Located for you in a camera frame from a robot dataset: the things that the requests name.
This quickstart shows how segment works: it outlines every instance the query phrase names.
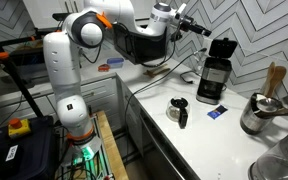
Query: blue object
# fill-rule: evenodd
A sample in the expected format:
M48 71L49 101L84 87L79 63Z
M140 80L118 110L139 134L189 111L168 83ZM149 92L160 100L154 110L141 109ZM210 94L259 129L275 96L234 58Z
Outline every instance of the blue object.
M110 69L121 68L123 66L123 58L109 58L107 59L107 64L110 66Z
M211 118L215 120L218 116L223 114L225 111L227 111L227 109L224 106L220 105L213 111L208 112L207 115L209 115Z
M107 59L107 64L123 63L124 58L109 58Z

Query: herringbone tile wall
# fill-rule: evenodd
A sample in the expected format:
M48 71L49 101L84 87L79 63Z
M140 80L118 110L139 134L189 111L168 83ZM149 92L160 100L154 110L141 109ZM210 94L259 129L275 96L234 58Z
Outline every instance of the herringbone tile wall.
M34 25L21 0L0 0L0 41L34 34ZM12 52L17 45L5 46Z
M285 0L162 0L177 8L187 3L186 13L198 24L212 30L211 39L228 37L238 47L230 58L233 72L228 87L249 97L265 81L267 67L274 61L287 69L277 97L288 94L288 1ZM194 33L183 34L175 57L183 59L203 45ZM196 68L191 58L186 65Z

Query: wooden stand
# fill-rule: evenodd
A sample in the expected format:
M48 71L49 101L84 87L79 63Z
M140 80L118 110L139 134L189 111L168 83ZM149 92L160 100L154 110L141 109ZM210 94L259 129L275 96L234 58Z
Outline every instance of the wooden stand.
M108 156L111 170L117 180L128 180L128 176L116 146L114 136L104 111L97 112L98 124L103 137L104 147Z

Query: floor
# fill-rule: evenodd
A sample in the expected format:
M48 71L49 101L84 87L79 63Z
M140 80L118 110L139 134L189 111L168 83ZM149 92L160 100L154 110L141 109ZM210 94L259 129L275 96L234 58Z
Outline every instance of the floor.
M115 136L115 141L120 151L129 179L130 180L151 179L149 178L150 175L144 165L140 153L134 147L133 142L127 137L127 134L120 133L119 135Z

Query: coffee maker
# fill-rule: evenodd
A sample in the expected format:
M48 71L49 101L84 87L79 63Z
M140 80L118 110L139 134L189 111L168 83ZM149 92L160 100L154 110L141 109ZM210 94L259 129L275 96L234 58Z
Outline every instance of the coffee maker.
M214 39L209 56L205 60L201 81L197 90L198 101L216 105L219 103L224 84L232 71L230 58L237 46L236 41Z

